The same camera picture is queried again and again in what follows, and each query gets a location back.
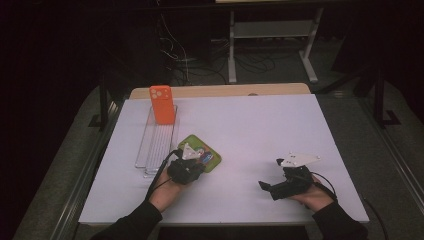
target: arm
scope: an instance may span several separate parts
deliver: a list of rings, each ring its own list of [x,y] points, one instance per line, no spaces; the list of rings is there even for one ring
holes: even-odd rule
[[[312,217],[316,221],[324,239],[327,240],[363,240],[367,239],[368,231],[359,222],[353,220],[334,200],[322,189],[312,185],[303,194],[292,196],[315,212]]]
[[[144,201],[131,214],[120,218],[91,239],[147,239],[156,224],[162,220],[161,213],[187,187],[186,185],[177,184],[170,180],[166,169],[160,175],[157,186],[159,187],[154,190],[148,201]]]

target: black sleeve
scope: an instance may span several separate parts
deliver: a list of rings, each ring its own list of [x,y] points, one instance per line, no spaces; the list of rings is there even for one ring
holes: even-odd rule
[[[325,240],[368,239],[368,230],[353,220],[336,202],[316,212],[312,217]]]
[[[91,239],[147,239],[153,228],[161,220],[161,213],[150,202],[145,201],[130,215],[120,218],[116,223],[97,233]]]

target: handheld controller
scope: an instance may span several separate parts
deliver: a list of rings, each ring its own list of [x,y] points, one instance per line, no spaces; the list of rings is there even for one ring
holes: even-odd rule
[[[277,159],[278,165],[281,166],[284,159]],[[262,190],[271,193],[272,199],[284,199],[297,194],[306,192],[314,183],[311,172],[306,166],[300,167],[283,167],[286,181],[271,186],[271,184],[259,181]]]
[[[197,180],[200,174],[202,174],[205,170],[205,166],[201,163],[197,163],[195,159],[183,160],[183,150],[178,148],[170,152],[168,156],[163,160],[161,166],[158,169],[158,172],[156,173],[155,178],[153,179],[152,183],[149,186],[149,189],[147,190],[145,200],[148,200],[152,195],[153,191],[155,190],[155,186],[159,179],[159,176],[162,174],[166,165],[168,165],[169,158],[173,154],[177,156],[177,159],[172,161],[167,169],[167,173],[173,182],[183,185],[189,184]]]

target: dark background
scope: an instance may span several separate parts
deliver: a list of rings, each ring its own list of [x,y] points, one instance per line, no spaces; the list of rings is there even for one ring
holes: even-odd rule
[[[117,2],[123,8],[149,5]],[[346,36],[334,70],[350,73],[372,59],[373,66],[382,69],[384,78],[401,90],[424,122],[424,18],[418,2],[384,1],[372,8],[326,10],[319,34]],[[112,3],[116,4],[86,4],[116,7]],[[8,0],[0,4],[0,239],[10,239],[79,107],[99,79],[104,76],[113,99],[122,101],[134,87],[166,84],[171,75],[165,66],[172,67],[172,63],[158,54],[155,15],[99,16],[84,11],[88,5],[75,1]],[[346,22],[340,18],[352,18],[353,24],[346,28],[338,24]],[[181,21],[199,29],[188,19]],[[220,28],[221,22],[222,18],[211,15],[193,23],[204,24],[208,30],[193,37],[204,40],[220,34],[214,29],[227,27]],[[200,46],[182,40],[191,46],[192,54],[208,59],[208,52],[199,52],[208,49],[207,41],[196,42]]]

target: wire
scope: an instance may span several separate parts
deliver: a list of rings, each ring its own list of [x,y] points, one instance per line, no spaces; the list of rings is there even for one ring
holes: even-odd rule
[[[170,178],[168,178],[166,181],[164,181],[163,183],[161,183],[161,184],[159,184],[159,185],[157,185],[155,188],[153,188],[153,191],[155,191],[156,189],[158,189],[160,186],[162,186],[163,184],[165,184],[165,183],[167,183],[167,182],[169,182],[169,181],[171,181],[172,180],[172,178],[170,177]]]
[[[172,154],[175,154],[175,155],[177,155],[177,156],[178,156],[178,152],[180,152],[180,151],[182,151],[182,150],[181,150],[181,149],[173,150],[173,151],[172,151],[172,152],[170,152],[170,153],[168,154],[168,156],[166,156],[166,158],[162,161],[162,164],[160,165],[160,167],[159,167],[159,169],[158,169],[158,171],[157,171],[157,173],[156,173],[155,177],[153,178],[152,183],[151,183],[151,184],[150,184],[150,186],[149,186],[149,189],[147,190],[146,197],[144,198],[144,200],[148,200],[148,199],[150,198],[150,196],[152,195],[153,191],[154,191],[156,188],[158,188],[158,187],[155,187],[155,186],[156,186],[156,183],[158,182],[158,179],[159,179],[160,175],[162,174],[163,170],[165,169],[166,165],[168,164],[169,158],[172,156]]]
[[[167,55],[168,57],[170,57],[170,58],[172,58],[172,59],[174,59],[174,60],[177,60],[178,59],[178,56],[177,55],[175,55],[175,54],[173,54],[173,53],[169,53],[169,52],[167,52],[167,51],[165,51],[165,50],[160,50],[162,53],[164,53],[165,55]]]
[[[333,190],[333,194],[334,195],[337,195],[336,194],[336,190],[334,189],[334,187],[333,187],[333,184],[331,184],[331,182],[330,181],[328,181],[328,179],[327,178],[325,178],[324,176],[322,176],[321,174],[318,174],[318,173],[316,173],[316,172],[311,172],[312,174],[314,174],[314,175],[317,175],[317,176],[320,176],[321,178],[323,178],[328,184],[330,184],[330,186],[331,186],[331,189]]]
[[[187,82],[189,82],[190,80],[188,79],[188,63],[187,63],[188,61],[187,61],[186,51],[185,51],[184,47],[180,44],[180,42],[178,42],[177,39],[175,39],[175,37],[172,35],[171,31],[169,31],[168,26],[167,26],[166,21],[165,21],[165,17],[163,16],[163,14],[161,14],[160,16],[161,16],[161,19],[162,19],[163,26],[166,29],[166,32],[169,34],[169,36],[172,38],[172,40],[174,40],[174,42],[176,42],[178,44],[178,46],[180,46],[181,50],[184,53],[184,60],[185,60],[185,67],[186,67],[186,75],[185,76],[186,76]]]
[[[181,72],[181,74],[183,75],[183,78],[179,78],[177,75],[174,74],[174,78],[177,80],[180,86],[187,86],[187,84],[188,86],[193,86],[193,83],[187,78],[186,76],[187,73],[183,69],[176,68],[175,70]]]
[[[371,204],[371,202],[368,201],[368,199],[366,199],[364,196],[362,196],[362,199],[371,208],[372,212],[377,217],[377,220],[380,223],[381,229],[383,230],[384,239],[389,240],[389,234],[387,233],[386,225],[384,224],[383,219],[381,218],[380,214],[377,212],[377,210],[374,208],[374,206]]]
[[[160,40],[167,40],[171,44],[171,52],[174,50],[174,43],[169,38],[162,37]]]
[[[261,74],[261,73],[271,71],[271,70],[275,69],[275,67],[276,67],[274,60],[289,58],[289,57],[292,57],[294,55],[297,55],[297,52],[298,52],[298,49],[296,47],[297,50],[290,52],[283,57],[276,57],[275,56],[276,53],[278,52],[278,50],[280,50],[282,48],[282,45],[283,45],[283,44],[278,44],[276,47],[266,48],[266,49],[272,49],[272,53],[264,54],[264,55],[258,55],[255,52],[264,49],[259,44],[260,43],[256,42],[256,44],[255,44],[256,46],[254,46],[254,49],[248,49],[246,47],[238,47],[237,48],[237,50],[239,52],[241,51],[241,53],[243,54],[243,57],[246,58],[247,61],[243,60],[240,57],[234,57],[234,59],[236,60],[237,64],[240,67],[242,67],[243,69],[245,69],[248,72]]]
[[[220,72],[222,71],[222,69],[226,66],[226,59],[223,58],[224,61],[222,61],[222,63],[218,66],[218,69],[214,69],[214,68],[209,68],[209,67],[190,67],[190,69],[192,71],[190,71],[189,73],[192,75],[196,75],[196,76],[211,76],[211,75],[218,75],[224,82],[224,84],[227,84],[227,79],[225,78],[224,75],[222,75]],[[193,70],[200,70],[200,71],[205,71],[206,73],[197,73],[197,72],[193,72]]]

